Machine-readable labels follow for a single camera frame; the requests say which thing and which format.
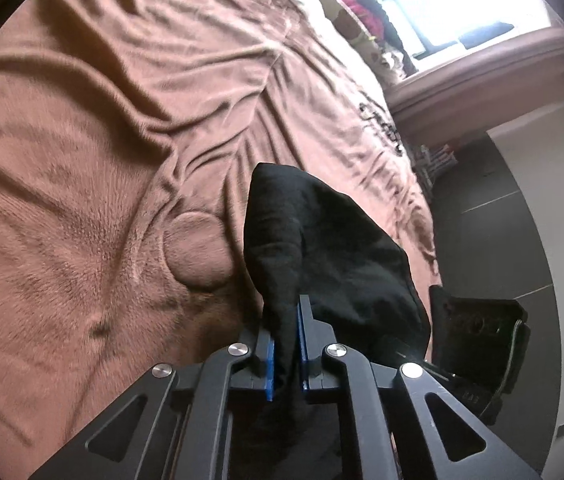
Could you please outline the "black pants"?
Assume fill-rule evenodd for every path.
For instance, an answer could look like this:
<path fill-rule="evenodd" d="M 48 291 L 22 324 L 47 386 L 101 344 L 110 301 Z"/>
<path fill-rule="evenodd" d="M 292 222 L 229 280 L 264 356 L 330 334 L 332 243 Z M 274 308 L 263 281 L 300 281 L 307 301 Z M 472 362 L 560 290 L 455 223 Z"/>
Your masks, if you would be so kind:
<path fill-rule="evenodd" d="M 232 478 L 338 479 L 336 409 L 300 396 L 298 300 L 308 296 L 314 318 L 371 362 L 422 359 L 431 324 L 408 256 L 349 196 L 261 162 L 250 180 L 244 260 L 274 341 L 274 397 L 247 419 Z"/>

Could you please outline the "brown fleece bed blanket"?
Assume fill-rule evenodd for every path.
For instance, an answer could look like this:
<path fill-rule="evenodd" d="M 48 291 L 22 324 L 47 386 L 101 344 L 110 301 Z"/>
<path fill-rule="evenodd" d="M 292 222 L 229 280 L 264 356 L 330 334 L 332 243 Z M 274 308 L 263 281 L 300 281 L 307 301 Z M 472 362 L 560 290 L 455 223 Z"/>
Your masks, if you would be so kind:
<path fill-rule="evenodd" d="M 321 0 L 26 0 L 0 30 L 0 477 L 258 315 L 261 162 L 350 196 L 426 295 L 433 220 L 392 125 Z"/>

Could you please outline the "brown window curtain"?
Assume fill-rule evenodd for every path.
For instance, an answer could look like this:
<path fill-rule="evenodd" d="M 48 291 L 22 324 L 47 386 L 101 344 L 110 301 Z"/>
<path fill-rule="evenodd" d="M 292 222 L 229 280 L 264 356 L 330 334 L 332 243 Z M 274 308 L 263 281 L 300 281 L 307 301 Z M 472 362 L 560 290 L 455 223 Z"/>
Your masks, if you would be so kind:
<path fill-rule="evenodd" d="M 385 95 L 411 145 L 456 142 L 564 101 L 564 28 L 480 49 L 396 84 Z"/>

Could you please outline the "items on bedside shelf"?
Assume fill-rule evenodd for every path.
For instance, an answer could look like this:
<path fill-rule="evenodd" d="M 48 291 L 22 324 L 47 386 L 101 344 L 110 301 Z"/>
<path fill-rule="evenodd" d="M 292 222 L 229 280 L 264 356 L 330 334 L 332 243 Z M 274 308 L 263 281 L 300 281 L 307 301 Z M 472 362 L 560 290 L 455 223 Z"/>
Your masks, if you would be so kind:
<path fill-rule="evenodd" d="M 458 160 L 449 144 L 429 148 L 420 145 L 411 152 L 412 167 L 422 185 L 433 186 L 436 180 L 457 165 Z"/>

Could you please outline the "pink plush toy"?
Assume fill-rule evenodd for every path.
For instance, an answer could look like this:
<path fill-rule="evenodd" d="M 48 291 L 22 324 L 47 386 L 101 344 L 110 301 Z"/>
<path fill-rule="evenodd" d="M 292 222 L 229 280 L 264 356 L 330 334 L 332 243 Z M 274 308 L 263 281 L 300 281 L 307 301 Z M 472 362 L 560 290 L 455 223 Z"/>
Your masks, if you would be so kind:
<path fill-rule="evenodd" d="M 386 14 L 376 0 L 342 0 L 376 39 L 384 37 Z"/>

